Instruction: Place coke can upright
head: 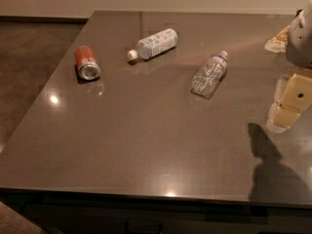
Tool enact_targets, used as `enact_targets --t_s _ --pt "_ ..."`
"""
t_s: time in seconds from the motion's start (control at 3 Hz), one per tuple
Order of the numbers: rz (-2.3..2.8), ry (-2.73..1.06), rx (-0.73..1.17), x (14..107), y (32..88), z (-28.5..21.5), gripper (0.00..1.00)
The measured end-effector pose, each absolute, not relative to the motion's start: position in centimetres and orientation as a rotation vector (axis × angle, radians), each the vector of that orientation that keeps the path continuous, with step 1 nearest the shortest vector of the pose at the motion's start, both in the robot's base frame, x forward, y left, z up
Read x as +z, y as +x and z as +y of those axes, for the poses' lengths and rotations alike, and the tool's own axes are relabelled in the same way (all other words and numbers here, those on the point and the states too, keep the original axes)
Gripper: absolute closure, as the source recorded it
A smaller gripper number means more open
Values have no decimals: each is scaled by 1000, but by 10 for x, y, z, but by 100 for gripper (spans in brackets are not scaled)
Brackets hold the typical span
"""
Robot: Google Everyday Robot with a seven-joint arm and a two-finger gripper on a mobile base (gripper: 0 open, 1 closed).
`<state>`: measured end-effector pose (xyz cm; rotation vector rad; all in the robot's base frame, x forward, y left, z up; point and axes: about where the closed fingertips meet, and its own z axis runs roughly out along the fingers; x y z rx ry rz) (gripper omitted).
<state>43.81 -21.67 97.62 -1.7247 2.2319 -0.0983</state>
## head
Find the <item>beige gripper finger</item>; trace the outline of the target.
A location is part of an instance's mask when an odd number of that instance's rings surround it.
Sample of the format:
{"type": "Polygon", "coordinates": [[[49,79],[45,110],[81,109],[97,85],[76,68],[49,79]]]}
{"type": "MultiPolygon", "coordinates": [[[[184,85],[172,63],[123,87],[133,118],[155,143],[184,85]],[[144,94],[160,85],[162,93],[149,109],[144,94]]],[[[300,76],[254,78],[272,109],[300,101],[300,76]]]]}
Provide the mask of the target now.
{"type": "Polygon", "coordinates": [[[272,37],[264,45],[266,51],[272,53],[284,53],[288,44],[288,36],[290,31],[290,26],[283,28],[278,34],[272,37]]]}
{"type": "Polygon", "coordinates": [[[302,69],[292,75],[282,75],[277,82],[266,128],[281,134],[288,130],[312,104],[312,70],[302,69]]]}

